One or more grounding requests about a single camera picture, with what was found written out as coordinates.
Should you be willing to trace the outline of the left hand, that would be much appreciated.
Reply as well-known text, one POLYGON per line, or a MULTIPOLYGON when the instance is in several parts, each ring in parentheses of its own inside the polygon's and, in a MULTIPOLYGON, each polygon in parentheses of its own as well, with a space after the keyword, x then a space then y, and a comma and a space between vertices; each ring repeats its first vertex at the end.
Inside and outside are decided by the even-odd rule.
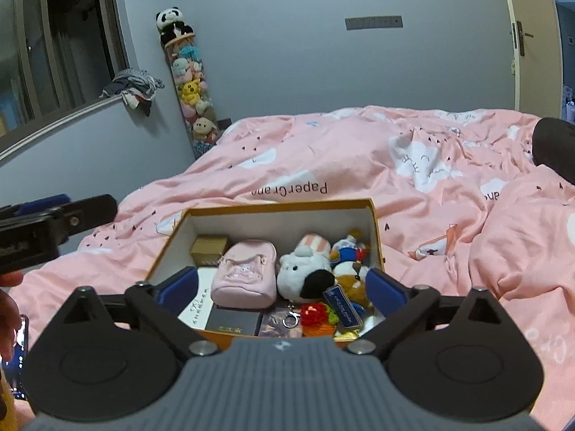
POLYGON ((13 357, 15 334, 20 326, 20 314, 18 305, 5 291, 5 288, 13 288, 22 284, 23 273, 6 273, 1 276, 1 303, 0 303, 0 351, 4 361, 10 361, 13 357))

